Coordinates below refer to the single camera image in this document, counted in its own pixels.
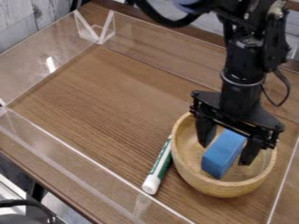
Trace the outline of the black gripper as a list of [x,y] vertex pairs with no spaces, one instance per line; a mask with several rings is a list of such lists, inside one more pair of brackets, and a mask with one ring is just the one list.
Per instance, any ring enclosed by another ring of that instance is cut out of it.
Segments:
[[260,96],[264,92],[264,72],[220,72],[218,92],[193,90],[189,111],[194,117],[197,140],[206,147],[217,126],[234,131],[246,139],[238,165],[250,165],[260,150],[273,149],[285,126],[265,111]]

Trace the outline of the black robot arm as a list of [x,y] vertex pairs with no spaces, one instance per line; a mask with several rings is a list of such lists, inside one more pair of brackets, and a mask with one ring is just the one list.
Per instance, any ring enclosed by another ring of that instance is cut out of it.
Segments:
[[194,117],[197,141],[210,143],[220,126],[246,138],[237,163],[250,165],[258,152],[273,149],[285,126],[266,112],[261,99],[266,97],[264,83],[272,73],[284,84],[288,79],[278,71],[286,61],[285,41],[286,0],[172,0],[185,16],[170,20],[146,0],[134,0],[141,12],[160,25],[178,28],[202,14],[213,12],[222,24],[226,49],[220,71],[218,92],[190,92],[189,112]]

